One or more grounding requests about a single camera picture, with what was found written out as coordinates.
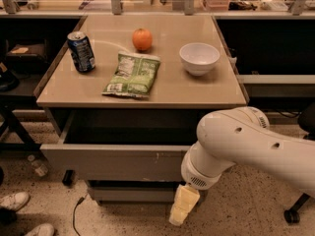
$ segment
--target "plastic bottle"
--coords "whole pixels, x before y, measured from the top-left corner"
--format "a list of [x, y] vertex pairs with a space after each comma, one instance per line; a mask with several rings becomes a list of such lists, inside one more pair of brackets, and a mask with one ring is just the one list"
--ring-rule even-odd
[[48, 168], [46, 165], [42, 162], [42, 160], [35, 158], [33, 154], [28, 156], [28, 161], [31, 163], [32, 169], [39, 177], [43, 177], [48, 174]]

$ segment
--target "drawer front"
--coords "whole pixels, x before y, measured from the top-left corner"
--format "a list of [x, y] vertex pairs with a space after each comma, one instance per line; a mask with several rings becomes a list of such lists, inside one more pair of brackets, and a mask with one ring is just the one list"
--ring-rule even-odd
[[49, 163], [85, 180], [181, 181], [187, 146], [42, 145]]

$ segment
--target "snack package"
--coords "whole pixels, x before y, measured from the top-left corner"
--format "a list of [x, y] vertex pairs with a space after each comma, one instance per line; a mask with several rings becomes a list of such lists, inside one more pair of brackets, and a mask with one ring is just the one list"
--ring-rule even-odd
[[154, 55], [119, 51], [117, 69], [102, 94], [149, 97], [159, 64]]

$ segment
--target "desk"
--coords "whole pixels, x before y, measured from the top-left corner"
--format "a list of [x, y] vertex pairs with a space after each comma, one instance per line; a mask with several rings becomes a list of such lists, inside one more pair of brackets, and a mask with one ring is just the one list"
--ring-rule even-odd
[[[148, 99], [101, 95], [117, 66], [119, 50], [134, 52], [137, 28], [153, 34], [150, 54], [161, 64]], [[98, 202], [173, 202], [182, 181], [180, 165], [196, 142], [205, 114], [247, 104], [212, 17], [181, 14], [88, 15], [81, 31], [90, 38], [96, 68], [79, 74], [69, 50], [37, 104], [50, 117], [60, 141], [42, 145], [52, 166], [75, 170]], [[216, 68], [192, 77], [178, 55], [201, 41], [221, 54]]]

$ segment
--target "speckled floor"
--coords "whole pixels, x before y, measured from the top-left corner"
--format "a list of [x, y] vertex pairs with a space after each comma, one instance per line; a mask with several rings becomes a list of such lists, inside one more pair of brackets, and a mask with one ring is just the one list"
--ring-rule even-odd
[[[23, 125], [38, 143], [55, 143], [58, 139], [49, 123]], [[304, 134], [296, 125], [273, 125], [272, 130], [295, 137]], [[14, 134], [7, 133], [0, 142], [16, 139]], [[224, 172], [206, 200], [182, 226], [176, 227], [168, 222], [171, 205], [99, 206], [87, 195], [85, 182], [77, 179], [73, 187], [65, 187], [61, 183], [64, 172], [55, 171], [49, 164], [49, 175], [43, 179], [32, 172], [25, 158], [0, 156], [0, 165], [5, 171], [1, 196], [19, 191], [31, 195], [27, 206], [18, 212], [16, 222], [0, 225], [1, 236], [23, 235], [43, 222], [54, 225], [55, 236], [78, 235], [73, 228], [73, 212], [80, 197], [86, 198], [76, 209], [75, 224], [82, 236], [315, 235], [314, 200], [310, 199], [299, 211], [299, 224], [288, 225], [284, 210], [301, 193], [249, 166], [236, 165]]]

